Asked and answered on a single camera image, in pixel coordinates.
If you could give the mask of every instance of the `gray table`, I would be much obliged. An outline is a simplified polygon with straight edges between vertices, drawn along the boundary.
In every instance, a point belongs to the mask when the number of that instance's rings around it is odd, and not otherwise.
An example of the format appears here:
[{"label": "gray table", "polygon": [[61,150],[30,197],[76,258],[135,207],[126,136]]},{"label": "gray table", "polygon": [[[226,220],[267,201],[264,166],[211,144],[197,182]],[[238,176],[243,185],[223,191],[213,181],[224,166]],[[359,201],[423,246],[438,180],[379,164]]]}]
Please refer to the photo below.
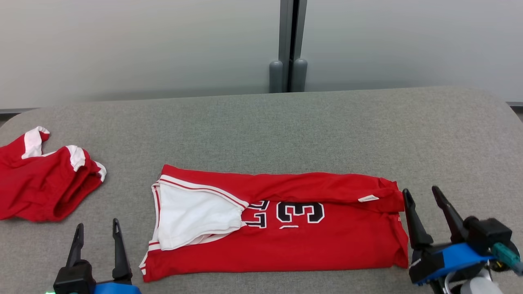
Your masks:
[{"label": "gray table", "polygon": [[[61,223],[0,222],[0,292],[45,293],[65,264],[76,225],[97,280],[113,268],[120,220],[143,293],[431,293],[400,268],[345,272],[193,274],[144,284],[138,269],[154,226],[150,185],[163,164],[237,173],[362,173],[397,180],[417,200],[436,242],[450,233],[430,187],[462,216],[497,217],[523,248],[523,124],[481,91],[434,87],[77,104],[23,113],[0,128],[5,145],[35,126],[44,151],[76,144],[106,182]],[[523,279],[495,276],[505,294]]]}]

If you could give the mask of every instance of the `red fabric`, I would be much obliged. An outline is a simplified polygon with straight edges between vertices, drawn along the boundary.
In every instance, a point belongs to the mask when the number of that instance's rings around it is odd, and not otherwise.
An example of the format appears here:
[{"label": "red fabric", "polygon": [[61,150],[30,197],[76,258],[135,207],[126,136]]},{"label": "red fabric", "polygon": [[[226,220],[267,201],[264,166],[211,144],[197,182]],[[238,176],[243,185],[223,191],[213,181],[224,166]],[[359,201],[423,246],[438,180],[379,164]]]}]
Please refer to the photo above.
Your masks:
[{"label": "red fabric", "polygon": [[[202,272],[273,272],[344,270],[398,265],[406,268],[407,235],[398,212],[403,198],[396,182],[356,174],[241,175],[188,171],[164,166],[163,175],[225,190],[252,205],[242,213],[241,227],[209,243],[175,250],[150,249],[145,282],[170,275]],[[379,200],[359,202],[374,195]],[[290,222],[282,222],[278,203]],[[266,225],[259,225],[264,213]]]},{"label": "red fabric", "polygon": [[[45,132],[32,130],[0,148],[0,220],[61,221],[102,183],[105,169],[102,171],[85,150],[65,146],[42,156],[41,142],[49,138]],[[40,142],[28,145],[31,135],[39,136]],[[23,159],[27,147],[38,154]],[[76,163],[77,171],[71,150],[85,158]]]}]

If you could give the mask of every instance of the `white panel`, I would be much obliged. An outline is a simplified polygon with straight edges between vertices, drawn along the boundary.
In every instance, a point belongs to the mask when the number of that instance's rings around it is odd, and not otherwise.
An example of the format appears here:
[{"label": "white panel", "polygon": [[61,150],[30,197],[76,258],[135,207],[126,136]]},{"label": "white panel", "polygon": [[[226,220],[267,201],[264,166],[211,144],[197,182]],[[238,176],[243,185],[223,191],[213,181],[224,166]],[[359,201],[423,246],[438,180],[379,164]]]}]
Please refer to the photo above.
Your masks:
[{"label": "white panel", "polygon": [[0,0],[0,109],[267,93],[278,0]]},{"label": "white panel", "polygon": [[308,0],[306,91],[463,85],[523,101],[523,1]]}]

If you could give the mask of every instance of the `teal connector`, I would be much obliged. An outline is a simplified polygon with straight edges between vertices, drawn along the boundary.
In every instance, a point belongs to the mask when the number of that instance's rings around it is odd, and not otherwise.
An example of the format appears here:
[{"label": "teal connector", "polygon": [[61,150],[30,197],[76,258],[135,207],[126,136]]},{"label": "teal connector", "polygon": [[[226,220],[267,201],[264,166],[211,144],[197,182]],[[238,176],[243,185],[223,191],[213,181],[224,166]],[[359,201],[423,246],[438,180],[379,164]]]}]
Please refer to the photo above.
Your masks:
[{"label": "teal connector", "polygon": [[496,243],[492,247],[492,254],[510,267],[518,276],[523,276],[523,263],[519,256],[502,243]]}]

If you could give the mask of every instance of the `folded red jersey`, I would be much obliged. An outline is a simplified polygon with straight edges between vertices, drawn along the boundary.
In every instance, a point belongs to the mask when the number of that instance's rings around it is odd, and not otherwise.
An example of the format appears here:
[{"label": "folded red jersey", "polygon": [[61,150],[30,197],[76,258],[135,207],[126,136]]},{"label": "folded red jersey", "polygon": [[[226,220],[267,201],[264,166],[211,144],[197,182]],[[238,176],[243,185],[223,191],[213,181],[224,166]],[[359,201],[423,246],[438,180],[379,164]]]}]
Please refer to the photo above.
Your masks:
[{"label": "folded red jersey", "polygon": [[105,167],[82,148],[42,155],[48,138],[37,127],[0,147],[0,220],[61,221],[104,181]]},{"label": "folded red jersey", "polygon": [[201,272],[406,268],[396,182],[357,174],[244,175],[165,165],[145,282]]}]

